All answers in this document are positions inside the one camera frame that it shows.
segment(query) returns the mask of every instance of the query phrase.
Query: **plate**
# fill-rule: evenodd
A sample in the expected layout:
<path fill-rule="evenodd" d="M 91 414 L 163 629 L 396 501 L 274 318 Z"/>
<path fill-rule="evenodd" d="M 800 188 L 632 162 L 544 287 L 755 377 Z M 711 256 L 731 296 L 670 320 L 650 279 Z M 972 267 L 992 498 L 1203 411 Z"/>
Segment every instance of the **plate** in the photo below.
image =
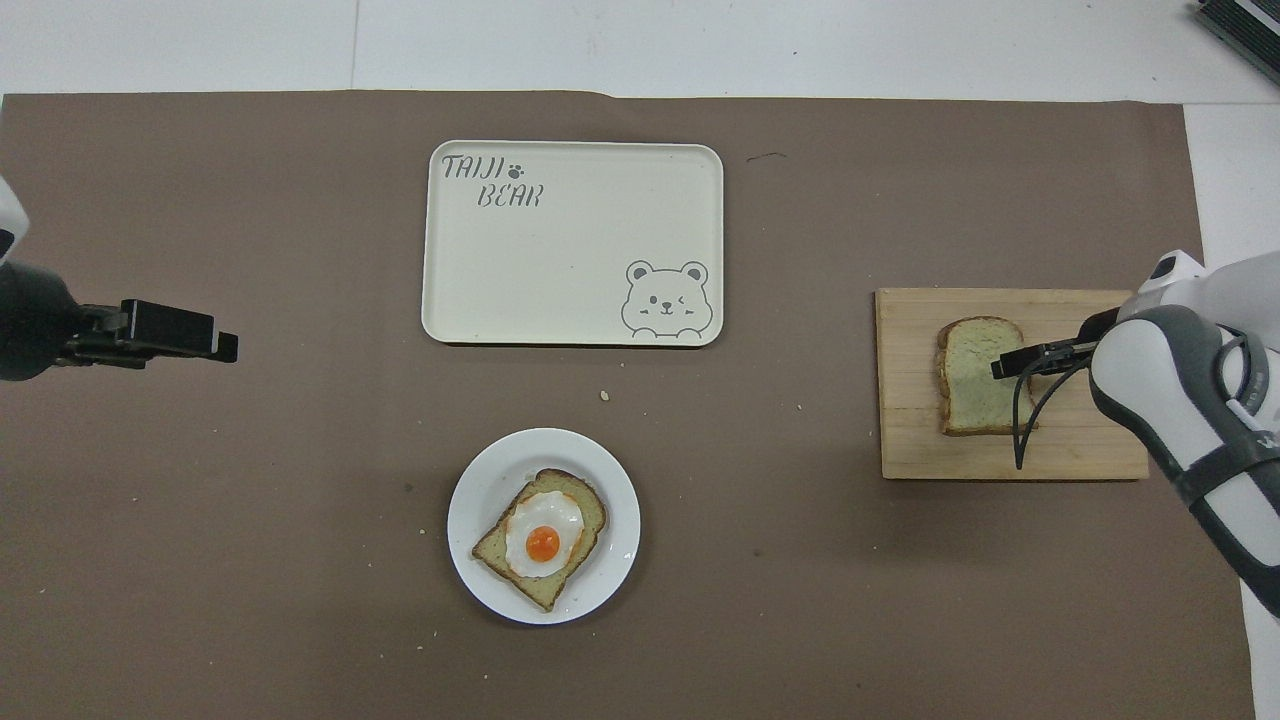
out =
<path fill-rule="evenodd" d="M 607 523 L 595 550 L 568 579 L 550 612 L 471 556 L 530 477 L 559 468 L 584 478 L 604 502 Z M 640 502 L 622 465 L 595 441 L 557 428 L 512 433 L 484 448 L 458 479 L 449 501 L 449 553 L 471 594 L 494 612 L 531 625 L 586 615 L 626 579 L 640 547 Z"/>
<path fill-rule="evenodd" d="M 463 345 L 704 346 L 724 323 L 723 186 L 703 145 L 444 142 L 422 328 Z"/>

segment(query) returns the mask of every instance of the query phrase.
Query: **tray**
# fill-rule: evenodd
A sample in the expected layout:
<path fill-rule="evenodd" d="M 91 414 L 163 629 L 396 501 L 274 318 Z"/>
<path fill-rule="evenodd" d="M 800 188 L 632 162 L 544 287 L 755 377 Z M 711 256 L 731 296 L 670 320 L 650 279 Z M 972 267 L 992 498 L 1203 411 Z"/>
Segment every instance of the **tray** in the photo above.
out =
<path fill-rule="evenodd" d="M 444 142 L 428 178 L 422 327 L 448 343 L 712 342 L 723 176 L 701 145 Z"/>

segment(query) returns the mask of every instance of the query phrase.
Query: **brown paper mat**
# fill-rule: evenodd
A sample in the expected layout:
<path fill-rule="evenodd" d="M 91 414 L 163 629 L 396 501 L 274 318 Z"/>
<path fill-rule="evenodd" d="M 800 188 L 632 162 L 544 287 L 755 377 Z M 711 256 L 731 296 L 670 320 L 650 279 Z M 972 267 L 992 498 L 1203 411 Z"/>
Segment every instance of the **brown paper mat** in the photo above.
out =
<path fill-rule="evenodd" d="M 1124 288 L 1198 254 L 1176 106 L 8 96 L 0 133 L 20 260 L 242 338 L 0 387 L 0 715 L 1249 712 L 1236 584 L 1165 480 L 892 483 L 874 437 L 874 288 Z M 428 338 L 456 137 L 718 151 L 719 340 Z M 479 606 L 443 542 L 471 457 L 536 425 L 613 451 L 644 512 L 621 592 L 553 629 Z"/>

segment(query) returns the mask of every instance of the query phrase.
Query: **toast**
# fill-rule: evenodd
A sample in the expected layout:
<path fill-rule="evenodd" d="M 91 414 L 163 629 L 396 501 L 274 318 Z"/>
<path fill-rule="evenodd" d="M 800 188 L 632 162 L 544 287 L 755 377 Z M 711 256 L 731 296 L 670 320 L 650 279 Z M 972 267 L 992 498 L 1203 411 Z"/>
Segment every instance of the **toast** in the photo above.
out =
<path fill-rule="evenodd" d="M 527 497 L 538 495 L 540 492 L 559 491 L 564 495 L 572 497 L 577 501 L 579 507 L 582 511 L 582 537 L 577 546 L 573 547 L 573 552 L 568 556 L 568 561 L 564 568 L 561 568 L 556 573 L 547 575 L 545 578 L 525 578 L 517 575 L 511 566 L 507 564 L 507 519 L 515 512 L 516 505 Z M 586 484 L 585 480 L 566 473 L 564 470 L 557 470 L 554 468 L 547 468 L 539 470 L 532 480 L 525 484 L 525 487 L 516 493 L 512 498 L 511 505 L 507 510 L 502 512 L 498 521 L 494 524 L 493 529 L 484 534 L 480 541 L 471 548 L 471 555 L 477 560 L 488 565 L 494 573 L 498 573 L 506 578 L 511 584 L 516 585 L 516 589 L 525 593 L 529 600 L 538 603 L 539 607 L 545 612 L 550 612 L 552 607 L 556 605 L 556 598 L 559 597 L 561 592 L 564 589 L 564 584 L 568 583 L 570 577 L 582 566 L 582 562 L 591 555 L 591 550 L 595 548 L 595 541 L 604 529 L 607 521 L 607 512 L 604 510 L 604 503 L 600 497 L 595 495 L 591 486 Z"/>
<path fill-rule="evenodd" d="M 956 320 L 938 332 L 938 386 L 942 433 L 947 436 L 1012 434 L 1016 378 L 991 377 L 991 363 L 1023 346 L 1023 332 L 1005 318 L 979 315 Z M 1024 387 L 1018 400 L 1019 432 L 1027 430 L 1034 402 Z"/>

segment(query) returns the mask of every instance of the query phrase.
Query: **wooden cutting board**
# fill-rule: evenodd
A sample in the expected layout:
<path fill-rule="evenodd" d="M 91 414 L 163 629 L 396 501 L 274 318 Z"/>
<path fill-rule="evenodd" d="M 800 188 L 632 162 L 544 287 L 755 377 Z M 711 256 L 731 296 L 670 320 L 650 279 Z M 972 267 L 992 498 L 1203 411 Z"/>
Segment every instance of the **wooden cutting board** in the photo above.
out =
<path fill-rule="evenodd" d="M 881 470 L 891 479 L 1133 480 L 1146 478 L 1147 451 L 1103 416 L 1087 372 L 1053 393 L 1032 433 L 1023 469 L 1009 436 L 942 434 L 937 334 L 972 315 L 1007 318 L 1027 345 L 1075 337 L 1089 315 L 1115 307 L 1125 291 L 883 288 L 876 291 Z M 1034 377 L 1036 398 L 1056 377 Z"/>

